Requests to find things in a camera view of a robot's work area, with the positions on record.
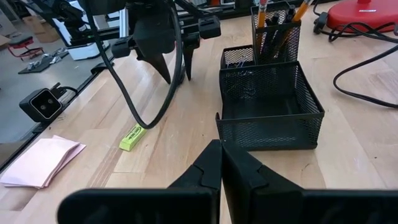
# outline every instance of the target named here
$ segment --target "pink paper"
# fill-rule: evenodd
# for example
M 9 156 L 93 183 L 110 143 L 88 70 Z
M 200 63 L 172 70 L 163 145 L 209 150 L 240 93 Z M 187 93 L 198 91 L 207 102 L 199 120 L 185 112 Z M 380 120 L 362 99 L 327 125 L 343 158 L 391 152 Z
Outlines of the pink paper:
M 62 140 L 67 140 L 63 137 L 60 136 L 52 136 L 53 139 L 62 139 Z M 50 183 L 50 181 L 52 180 L 52 178 L 58 174 L 58 172 L 60 172 L 62 170 L 62 168 L 64 168 L 73 158 L 75 158 L 84 148 L 86 147 L 86 145 L 84 144 L 79 144 L 77 145 L 75 148 L 73 148 L 72 150 L 69 150 L 69 152 L 67 152 L 67 155 L 65 156 L 65 159 L 60 163 L 60 166 L 58 167 L 57 170 L 55 170 L 54 174 L 51 175 L 48 179 L 48 181 L 45 183 L 44 187 L 47 187 Z
M 6 187 L 46 187 L 84 148 L 83 144 L 59 136 L 39 139 L 14 161 L 0 182 Z

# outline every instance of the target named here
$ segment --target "pencil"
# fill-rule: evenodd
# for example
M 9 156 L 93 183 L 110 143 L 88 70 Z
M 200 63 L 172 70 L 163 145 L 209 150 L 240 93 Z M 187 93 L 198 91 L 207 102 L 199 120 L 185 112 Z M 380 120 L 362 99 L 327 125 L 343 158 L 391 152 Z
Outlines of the pencil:
M 267 3 L 268 3 L 268 0 L 260 0 L 260 2 L 259 2 L 259 14 L 257 16 L 257 28 L 263 28 L 266 23 Z M 263 34 L 256 34 L 256 35 L 257 35 L 257 37 L 256 37 L 257 49 L 256 50 L 260 54 Z
M 307 11 L 308 7 L 311 5 L 311 3 L 313 2 L 313 0 L 304 0 L 303 3 L 301 3 L 299 9 L 297 10 L 296 14 L 294 15 L 292 22 L 298 22 L 301 20 L 301 18 L 304 16 L 305 12 Z M 272 54 L 273 58 L 279 51 L 279 49 L 283 46 L 283 44 L 287 41 L 287 39 L 289 38 L 289 35 L 292 31 L 289 30 L 286 32 L 286 34 L 284 35 L 282 41 L 278 44 L 278 46 L 275 48 L 274 53 Z

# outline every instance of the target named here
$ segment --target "gray floor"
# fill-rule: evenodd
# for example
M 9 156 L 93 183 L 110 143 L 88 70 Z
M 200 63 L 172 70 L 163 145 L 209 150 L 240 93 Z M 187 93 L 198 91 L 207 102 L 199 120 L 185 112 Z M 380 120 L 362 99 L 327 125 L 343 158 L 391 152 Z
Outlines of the gray floor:
M 30 33 L 23 23 L 15 25 L 19 32 Z M 34 39 L 31 46 L 41 46 L 45 52 L 51 53 L 65 45 L 61 39 L 48 44 L 41 44 Z M 50 88 L 57 82 L 63 86 L 77 88 L 90 76 L 90 69 L 102 62 L 101 57 L 74 61 L 68 55 L 42 73 L 18 75 L 19 71 L 34 60 L 36 59 L 22 62 L 13 57 L 7 49 L 0 49 L 0 143 L 18 141 L 36 125 L 19 108 L 19 102 L 27 95 L 40 88 Z

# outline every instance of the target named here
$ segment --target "wooden workbench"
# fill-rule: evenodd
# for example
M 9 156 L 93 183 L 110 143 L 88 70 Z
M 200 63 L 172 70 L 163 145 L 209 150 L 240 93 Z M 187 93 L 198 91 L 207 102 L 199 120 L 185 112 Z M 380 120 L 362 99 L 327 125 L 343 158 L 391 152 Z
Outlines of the wooden workbench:
M 326 10 L 331 4 L 324 4 Z M 342 69 L 393 45 L 365 38 L 313 35 L 315 16 L 303 19 L 299 60 L 325 108 L 314 151 L 253 152 L 256 158 L 305 188 L 396 189 L 398 187 L 398 115 L 337 92 L 333 77 Z M 221 111 L 218 70 L 223 48 L 251 43 L 249 17 L 222 21 L 222 36 L 203 40 L 195 51 L 192 81 L 178 89 L 162 121 L 132 152 L 118 144 L 136 121 L 108 71 L 95 81 L 39 138 L 54 134 L 87 144 L 49 187 L 0 187 L 1 223 L 55 223 L 57 207 L 68 194 L 88 187 L 167 187 L 218 138 L 215 114 Z M 166 56 L 170 72 L 174 54 Z M 357 69 L 340 80 L 343 88 L 395 102 L 398 53 Z M 115 68 L 146 121 L 157 114 L 169 89 L 150 65 L 134 55 L 115 60 Z M 224 196 L 221 222 L 230 223 Z

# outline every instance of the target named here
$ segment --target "black cable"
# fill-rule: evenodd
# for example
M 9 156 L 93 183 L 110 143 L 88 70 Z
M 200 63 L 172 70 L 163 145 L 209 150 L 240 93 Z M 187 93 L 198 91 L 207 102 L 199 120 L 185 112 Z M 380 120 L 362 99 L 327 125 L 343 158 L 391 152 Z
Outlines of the black cable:
M 315 11 L 317 5 L 318 5 L 318 1 L 314 5 L 313 12 L 314 12 L 315 15 L 319 16 L 320 14 Z M 328 35 L 329 42 L 333 42 L 333 41 L 335 41 L 336 39 L 338 39 L 340 37 L 351 38 L 351 37 L 365 36 L 365 37 L 369 37 L 369 38 L 376 39 L 376 40 L 383 40 L 383 41 L 388 41 L 388 42 L 392 42 L 392 43 L 398 44 L 398 39 L 389 37 L 389 36 L 384 35 L 384 34 L 382 34 L 380 32 L 382 29 L 384 29 L 386 27 L 390 27 L 390 26 L 394 26 L 394 35 L 398 36 L 398 24 L 396 24 L 395 22 L 389 22 L 389 23 L 383 24 L 382 26 L 379 26 L 377 28 L 372 28 L 371 26 L 369 26 L 369 25 L 367 25 L 365 23 L 362 23 L 362 22 L 352 22 L 352 23 L 349 23 L 349 24 L 346 24 L 346 25 L 341 25 L 341 26 L 335 27 L 334 29 L 331 30 L 331 32 L 327 32 L 327 31 L 324 31 L 324 30 L 319 30 L 319 31 L 322 34 Z M 362 27 L 364 30 L 366 30 L 366 32 L 359 30 L 359 27 Z M 352 34 L 345 34 L 346 30 L 349 30 L 350 32 L 353 32 L 353 33 Z M 359 93 L 353 93 L 351 91 L 344 90 L 344 89 L 340 88 L 337 85 L 337 80 L 342 75 L 346 74 L 347 72 L 350 72 L 350 71 L 352 71 L 354 69 L 357 69 L 359 67 L 367 65 L 369 63 L 375 62 L 375 61 L 377 61 L 379 59 L 382 59 L 382 58 L 384 58 L 384 57 L 386 57 L 386 56 L 388 56 L 388 55 L 390 55 L 390 54 L 392 54 L 392 53 L 394 53 L 396 51 L 398 51 L 398 45 L 396 45 L 395 47 L 393 47 L 393 48 L 391 48 L 391 49 L 389 49 L 389 50 L 387 50 L 387 51 L 385 51 L 385 52 L 383 52 L 383 53 L 381 53 L 381 54 L 379 54 L 379 55 L 377 55 L 375 57 L 369 58 L 369 59 L 367 59 L 367 60 L 365 60 L 365 61 L 363 61 L 361 63 L 358 63 L 356 65 L 353 65 L 353 66 L 351 66 L 349 68 L 344 69 L 343 71 L 341 71 L 339 74 L 337 74 L 334 77 L 334 79 L 333 79 L 334 87 L 338 91 L 340 91 L 340 92 L 342 92 L 344 94 L 347 94 L 349 96 L 352 96 L 352 97 L 355 97 L 355 98 L 358 98 L 358 99 L 361 99 L 361 100 L 364 100 L 364 101 L 368 101 L 368 102 L 375 103 L 377 105 L 381 105 L 381 106 L 385 106 L 385 107 L 389 107 L 389 108 L 398 108 L 397 104 L 388 103 L 388 102 L 385 102 L 385 101 L 382 101 L 382 100 L 379 100 L 379 99 L 376 99 L 376 98 L 373 98 L 373 97 L 370 97 L 370 96 L 362 95 L 362 94 L 359 94 Z
M 318 3 L 319 3 L 319 0 L 317 0 L 316 3 L 314 4 L 314 6 L 313 6 L 313 8 L 312 8 L 312 12 L 313 12 L 315 15 L 320 16 L 321 14 L 320 14 L 319 12 L 317 12 Z
M 182 68 L 182 37 L 181 37 L 181 28 L 180 28 L 180 23 L 178 21 L 178 15 L 175 9 L 175 6 L 170 6 L 170 10 L 172 13 L 172 22 L 174 25 L 174 31 L 175 31 L 175 40 L 177 43 L 176 46 L 176 59 L 175 59 L 175 69 L 174 69 L 174 75 L 173 75 L 173 80 L 172 83 L 170 85 L 170 89 L 169 92 L 167 93 L 167 96 L 165 98 L 165 101 L 162 105 L 162 107 L 160 108 L 158 114 L 156 115 L 156 117 L 154 118 L 154 120 L 152 122 L 150 122 L 149 124 L 146 124 L 142 118 L 139 116 L 136 107 L 134 106 L 134 104 L 131 101 L 131 98 L 129 96 L 129 93 L 126 90 L 126 87 L 123 85 L 123 82 L 121 81 L 121 79 L 118 77 L 118 74 L 115 72 L 113 66 L 111 65 L 111 62 L 109 61 L 108 57 L 106 56 L 106 53 L 104 51 L 104 48 L 102 48 L 102 43 L 101 43 L 101 39 L 100 36 L 98 34 L 98 30 L 97 27 L 95 26 L 94 23 L 94 19 L 93 19 L 93 14 L 91 12 L 91 8 L 90 8 L 90 4 L 88 4 L 88 0 L 85 0 L 85 4 L 86 6 L 88 6 L 86 8 L 86 13 L 87 13 L 87 18 L 88 18 L 88 22 L 90 23 L 90 27 L 91 30 L 93 31 L 94 34 L 94 40 L 95 43 L 97 44 L 99 53 L 102 56 L 102 59 L 104 60 L 104 63 L 106 65 L 106 67 L 108 68 L 109 72 L 111 73 L 112 77 L 114 78 L 114 80 L 116 81 L 116 83 L 118 84 L 124 99 L 126 99 L 126 103 L 129 107 L 129 109 L 131 110 L 131 113 L 133 115 L 133 117 L 136 119 L 137 123 L 145 128 L 145 129 L 150 129 L 153 128 L 163 117 L 163 115 L 166 113 L 167 108 L 169 107 L 173 96 L 175 94 L 175 91 L 177 90 L 177 87 L 179 85 L 180 82 L 180 76 L 181 74 L 181 68 Z
M 74 92 L 76 95 L 78 94 L 77 89 L 72 88 L 72 87 L 70 87 L 70 86 L 63 86 L 63 87 L 60 87 L 60 89 L 70 90 L 70 91 Z

